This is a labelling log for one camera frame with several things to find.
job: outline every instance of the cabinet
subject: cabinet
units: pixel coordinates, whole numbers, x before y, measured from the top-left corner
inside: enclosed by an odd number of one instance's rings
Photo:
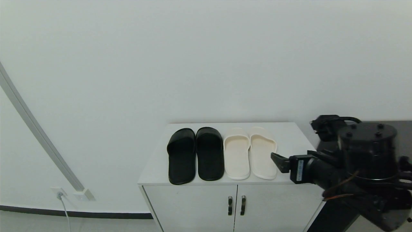
[[[185,185],[168,180],[166,145],[178,129],[210,126],[225,131],[252,126],[269,130],[284,156],[314,149],[294,123],[194,123],[169,124],[143,170],[138,184],[147,205],[163,232],[303,232],[322,209],[322,189],[311,184],[295,185],[289,174],[278,171],[274,180],[253,173],[246,180],[231,180],[226,174],[217,181],[198,176]],[[229,213],[232,198],[232,213]]]

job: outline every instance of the pair of slippers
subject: pair of slippers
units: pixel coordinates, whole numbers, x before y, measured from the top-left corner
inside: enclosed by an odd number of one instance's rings
[[[169,181],[173,185],[186,184],[194,179],[196,154],[201,179],[218,180],[225,172],[222,136],[211,127],[200,128],[196,135],[190,128],[176,131],[169,140],[167,153]]]
[[[272,135],[262,127],[252,127],[250,135],[242,128],[233,128],[223,142],[225,170],[229,178],[244,180],[252,172],[259,178],[273,180],[277,167],[270,158],[276,152],[277,144]]]

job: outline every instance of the sticker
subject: sticker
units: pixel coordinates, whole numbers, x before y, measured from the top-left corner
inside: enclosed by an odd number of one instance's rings
[[[303,160],[299,160],[297,163],[297,177],[296,181],[302,181],[302,175],[303,175]]]

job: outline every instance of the cabinet top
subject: cabinet top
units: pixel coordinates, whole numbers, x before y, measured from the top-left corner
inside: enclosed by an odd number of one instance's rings
[[[143,172],[138,180],[139,185],[172,185],[169,182],[168,169],[169,157],[166,146],[174,132],[181,128],[191,128],[194,133],[198,129],[209,126],[217,129],[222,138],[225,138],[226,131],[234,127],[241,127],[247,133],[253,126],[260,126],[268,130],[277,142],[277,153],[289,157],[292,155],[305,155],[307,150],[315,150],[302,131],[295,123],[174,123],[168,124],[159,139],[153,154],[146,163]],[[264,180],[256,177],[252,170],[250,176],[245,180],[232,180],[225,172],[223,177],[216,181],[205,181],[200,179],[197,173],[194,180],[185,185],[250,185],[250,184],[293,184],[289,178],[289,173],[281,173],[279,170],[274,180]]]

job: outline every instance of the electrical outlet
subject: electrical outlet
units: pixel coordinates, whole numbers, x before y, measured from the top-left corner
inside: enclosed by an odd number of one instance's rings
[[[63,196],[67,196],[66,192],[60,187],[50,187],[50,189],[54,192],[54,196],[57,196],[58,192],[63,193]]]
[[[82,192],[74,192],[73,195],[79,201],[95,201],[89,189],[84,189]]]

